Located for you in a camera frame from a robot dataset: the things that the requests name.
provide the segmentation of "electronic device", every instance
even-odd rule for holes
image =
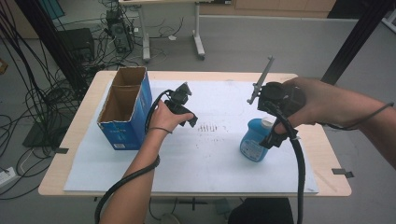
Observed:
[[[58,36],[77,62],[90,62],[94,59],[94,42],[89,28],[58,31]]]
[[[189,85],[187,84],[187,82],[185,82],[181,84],[181,86],[179,86],[175,91],[170,92],[169,100],[165,100],[165,104],[174,114],[192,113],[189,109],[183,106],[189,100],[189,95],[191,95],[191,91]],[[189,119],[188,122],[191,127],[194,127],[197,120],[198,118],[194,114],[194,117],[192,119]],[[186,121],[180,123],[180,125],[184,126],[185,123]]]
[[[117,53],[132,51],[132,39],[119,10],[108,10],[106,12],[108,31],[113,37],[114,46]]]
[[[252,104],[256,97],[259,97],[257,109],[260,111],[267,112],[273,116],[276,116],[274,112],[268,107],[268,104],[274,105],[274,107],[284,117],[288,117],[305,105],[304,93],[298,87],[283,86],[278,82],[269,82],[263,86],[265,77],[267,76],[269,69],[274,61],[274,57],[268,58],[270,62],[265,67],[262,75],[260,76],[257,83],[253,84],[253,93],[251,98],[247,100],[248,103]],[[286,133],[278,134],[275,132],[275,126],[280,122],[276,119],[271,132],[260,142],[260,146],[270,149],[271,147],[280,147],[282,142],[288,137]]]

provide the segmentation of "power strip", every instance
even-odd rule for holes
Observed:
[[[18,178],[18,176],[15,174],[14,168],[9,167],[7,170],[8,173],[6,173],[5,171],[0,173],[0,188],[13,181],[14,179]]]

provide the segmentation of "table leg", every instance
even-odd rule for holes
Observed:
[[[396,26],[393,25],[393,22],[396,20],[396,9],[390,14],[389,18],[382,19],[385,25],[389,27],[394,33],[396,33]]]
[[[143,49],[142,49],[142,54],[143,54],[143,61],[145,63],[148,63],[150,60],[150,55],[149,55],[149,34],[146,32],[146,25],[145,25],[145,19],[143,16],[143,8],[142,6],[137,6],[137,13],[139,15],[139,20],[140,20],[140,29],[142,29],[142,38],[143,38]]]
[[[192,31],[192,36],[194,37],[195,46],[198,51],[198,55],[204,59],[205,51],[202,45],[201,37],[199,36],[199,3],[195,3],[195,30]]]

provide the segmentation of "table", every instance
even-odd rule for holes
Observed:
[[[68,148],[66,154],[56,154],[46,175],[38,189],[42,195],[52,196],[102,196],[103,192],[77,192],[64,191],[64,184],[72,168],[78,145],[88,129],[95,108],[98,106],[107,83],[116,75],[116,71],[98,72],[87,91],[81,106],[73,119],[61,147]],[[221,72],[169,72],[148,71],[152,80],[235,80],[256,82],[261,73],[221,73]],[[269,73],[265,81],[278,81],[296,77],[294,74]],[[344,175],[334,175],[332,168],[341,168],[336,159],[332,146],[330,145],[323,128],[319,125],[302,125],[298,128],[299,134],[304,141],[305,152],[314,171],[318,184],[318,196],[348,196],[351,188]],[[265,193],[249,196],[268,196]]]
[[[150,60],[150,53],[149,53],[149,34],[146,32],[146,24],[145,24],[145,15],[143,6],[152,6],[152,5],[160,5],[160,4],[174,4],[174,3],[190,3],[194,4],[194,17],[195,17],[195,29],[192,31],[192,36],[194,38],[195,47],[197,48],[198,56],[202,59],[205,58],[205,51],[201,41],[201,37],[199,35],[199,9],[200,4],[197,0],[119,0],[120,5],[122,6],[134,6],[137,8],[137,13],[139,15],[140,26],[142,29],[143,34],[143,61],[148,62]],[[161,13],[163,10],[161,7],[157,8],[160,9],[158,13]],[[179,11],[179,7],[174,7],[173,10]]]

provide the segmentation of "gray floor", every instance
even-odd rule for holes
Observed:
[[[276,60],[271,72],[322,77],[355,23],[205,16],[201,18],[201,38],[206,53],[202,61],[196,56],[191,38],[192,20],[186,19],[176,41],[151,41],[155,48],[152,52],[161,53],[147,67],[148,70],[170,71],[261,72],[267,63],[266,57],[274,55]],[[29,43],[42,55],[35,40]],[[0,48],[1,57],[11,62],[4,46],[0,45]],[[395,58],[396,34],[381,23],[337,85],[384,102],[395,101]],[[7,73],[0,76],[0,114],[18,117],[25,110],[25,94],[26,88],[10,63]],[[26,151],[21,141],[32,123],[32,120],[24,119],[17,126],[7,153],[0,160],[2,167],[14,166]],[[327,129],[326,133],[341,165],[355,175],[348,179],[352,195],[345,198],[305,198],[304,223],[395,223],[395,170],[361,133]],[[29,163],[33,163],[33,159],[26,162],[26,167]],[[22,184],[0,198],[32,189],[41,179],[42,175],[23,179]],[[240,204],[239,199],[228,200],[231,207]],[[290,202],[295,212],[295,199],[290,199]],[[19,199],[0,201],[0,223],[92,223],[95,206],[96,202],[90,197],[43,197],[34,190]],[[172,209],[172,200],[154,201],[152,204],[152,212],[157,217]],[[225,223],[213,202],[198,204],[194,211],[190,204],[177,204],[175,214],[182,223]],[[147,217],[147,223],[159,223],[149,214]]]

